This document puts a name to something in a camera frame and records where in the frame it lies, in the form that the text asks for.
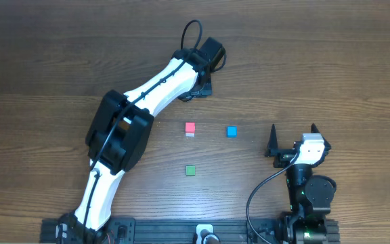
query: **blue cube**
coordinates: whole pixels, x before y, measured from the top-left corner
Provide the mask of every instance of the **blue cube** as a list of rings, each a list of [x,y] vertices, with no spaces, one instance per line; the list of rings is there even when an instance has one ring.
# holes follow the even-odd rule
[[[236,126],[228,126],[227,127],[227,137],[235,138],[237,136],[237,127]]]

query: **small block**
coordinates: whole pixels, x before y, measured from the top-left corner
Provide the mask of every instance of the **small block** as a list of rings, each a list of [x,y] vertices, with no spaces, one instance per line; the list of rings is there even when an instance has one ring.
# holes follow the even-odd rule
[[[195,166],[186,166],[186,176],[195,176]]]
[[[186,122],[186,136],[188,136],[188,134],[191,134],[189,136],[195,136],[195,123]]]
[[[236,126],[228,126],[227,127],[227,137],[235,138],[237,136],[237,127]]]

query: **green cube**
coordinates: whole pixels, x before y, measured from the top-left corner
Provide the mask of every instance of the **green cube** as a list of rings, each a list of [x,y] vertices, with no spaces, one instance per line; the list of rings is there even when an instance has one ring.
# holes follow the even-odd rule
[[[186,176],[195,176],[195,166],[186,166]]]

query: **brown wooden surface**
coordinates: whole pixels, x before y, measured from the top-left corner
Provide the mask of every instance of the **brown wooden surface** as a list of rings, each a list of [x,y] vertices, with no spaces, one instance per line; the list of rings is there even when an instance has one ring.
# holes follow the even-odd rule
[[[43,218],[79,205],[84,137],[101,97],[160,71],[193,18],[203,40],[224,44],[227,65],[213,96],[159,114],[112,214],[244,219],[250,191],[277,170],[263,156],[270,125],[291,147],[314,122],[333,146],[316,173],[339,185],[329,217],[342,242],[390,243],[388,0],[1,0],[0,241],[37,242]],[[195,138],[184,136],[186,121]],[[227,125],[237,138],[226,138]],[[284,181],[259,191],[252,216],[288,209]]]

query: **wood grain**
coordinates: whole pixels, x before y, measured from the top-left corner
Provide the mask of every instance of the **wood grain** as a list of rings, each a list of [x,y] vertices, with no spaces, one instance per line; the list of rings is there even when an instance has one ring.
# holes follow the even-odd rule
[[[43,218],[78,206],[84,137],[110,89],[160,71],[184,24],[227,50],[213,96],[174,101],[155,120],[112,214],[244,219],[250,191],[275,172],[270,125],[290,147],[316,123],[333,149],[316,169],[337,181],[330,218],[343,243],[390,243],[390,1],[0,0],[0,241],[37,242]],[[187,45],[196,36],[190,28]],[[196,122],[196,137],[184,122]],[[227,139],[225,127],[238,126]],[[195,165],[197,176],[184,176]],[[251,214],[287,210],[284,178]]]

